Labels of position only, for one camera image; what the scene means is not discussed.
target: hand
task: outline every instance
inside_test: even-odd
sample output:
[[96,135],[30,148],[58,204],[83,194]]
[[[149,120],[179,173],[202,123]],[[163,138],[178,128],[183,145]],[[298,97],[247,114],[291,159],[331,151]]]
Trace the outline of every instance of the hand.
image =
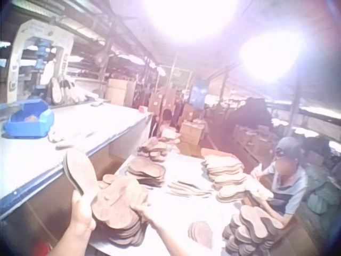
[[147,222],[150,223],[151,227],[153,229],[156,228],[158,225],[158,214],[155,211],[155,208],[150,205],[138,205],[138,204],[132,204],[131,209],[135,211],[138,215],[140,215],[142,218],[144,218]]
[[250,174],[251,174],[252,178],[259,180],[261,178],[261,176],[263,175],[262,164],[255,167]]
[[77,234],[91,232],[96,228],[96,222],[92,217],[91,203],[98,192],[99,188],[93,188],[81,196],[78,191],[74,190],[70,226],[75,228]]
[[252,194],[252,197],[257,201],[259,202],[260,205],[264,205],[266,202],[266,199],[264,198],[264,196],[262,196],[260,193],[258,192],[253,192],[251,193]]

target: worker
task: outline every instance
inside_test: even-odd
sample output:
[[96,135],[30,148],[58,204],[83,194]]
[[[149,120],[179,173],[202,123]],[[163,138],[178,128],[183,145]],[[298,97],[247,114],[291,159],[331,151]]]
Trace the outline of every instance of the worker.
[[274,174],[273,199],[255,198],[269,215],[286,226],[295,214],[307,188],[307,176],[300,165],[301,146],[293,137],[282,138],[276,147],[275,161],[264,171],[255,168],[251,176],[259,179]]
[[[85,255],[91,232],[96,227],[96,222],[92,217],[91,202],[97,193],[97,188],[86,192],[83,196],[78,191],[74,191],[70,225],[48,256]],[[184,240],[172,236],[163,225],[155,206],[131,205],[131,208],[155,229],[171,256],[212,255],[210,249],[189,238]]]

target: ceiling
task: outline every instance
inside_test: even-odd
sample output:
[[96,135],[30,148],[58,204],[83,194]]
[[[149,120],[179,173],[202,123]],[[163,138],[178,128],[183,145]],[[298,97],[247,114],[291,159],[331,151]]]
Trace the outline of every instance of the ceiling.
[[[284,78],[266,84],[251,77],[241,64],[229,72],[224,96],[234,89],[272,100],[291,101],[295,85],[300,83],[303,106],[341,113],[340,30],[325,0],[239,0],[234,18],[219,34],[190,45],[174,42],[158,31],[144,11],[142,0],[103,2],[102,6],[111,6],[114,14],[123,18],[123,23],[156,62],[171,66],[178,52],[176,66],[193,70],[202,78],[234,63],[243,43],[254,36],[267,31],[298,31],[305,41],[304,51],[297,66]],[[220,76],[211,81],[211,94],[220,94],[222,80]]]

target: sole pile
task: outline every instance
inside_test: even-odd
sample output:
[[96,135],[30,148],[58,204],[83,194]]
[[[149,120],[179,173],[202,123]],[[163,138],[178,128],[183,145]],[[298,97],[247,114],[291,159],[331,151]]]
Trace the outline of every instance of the sole pile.
[[273,193],[265,188],[259,181],[247,175],[246,180],[243,182],[245,190],[249,191],[253,197],[259,197],[263,200],[270,200],[273,198]]
[[202,189],[190,182],[175,180],[172,183],[168,184],[169,194],[176,195],[176,196],[198,196],[202,198],[210,197],[212,191],[207,189]]
[[193,222],[188,229],[188,236],[197,243],[212,249],[212,230],[204,221]]
[[133,176],[140,184],[162,187],[165,183],[166,169],[144,157],[137,157],[128,163],[126,175]]
[[202,163],[216,190],[226,185],[239,185],[246,179],[243,164],[232,156],[206,156]]
[[133,177],[107,174],[97,181],[89,158],[77,149],[66,153],[63,165],[71,183],[83,193],[98,188],[91,208],[102,236],[119,246],[141,245],[148,224],[130,205],[146,203],[148,190]]
[[223,231],[231,255],[266,256],[283,225],[259,207],[243,205]]
[[162,163],[168,155],[167,144],[158,141],[156,137],[151,137],[138,148],[138,155]]
[[216,195],[221,203],[232,203],[242,200],[245,197],[245,188],[243,184],[229,185],[222,187]]

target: finger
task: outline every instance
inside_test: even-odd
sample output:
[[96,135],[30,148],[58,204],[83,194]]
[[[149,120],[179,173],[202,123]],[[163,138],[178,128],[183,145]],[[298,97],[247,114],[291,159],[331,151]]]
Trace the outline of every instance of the finger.
[[74,190],[74,192],[72,193],[72,205],[75,205],[80,199],[81,199],[81,195],[77,190]]
[[143,205],[139,205],[139,204],[131,204],[130,208],[136,212],[138,212],[139,214],[143,213],[144,207]]
[[81,202],[85,205],[91,205],[92,201],[95,199],[99,192],[99,187],[95,187],[84,193],[84,195],[81,197]]

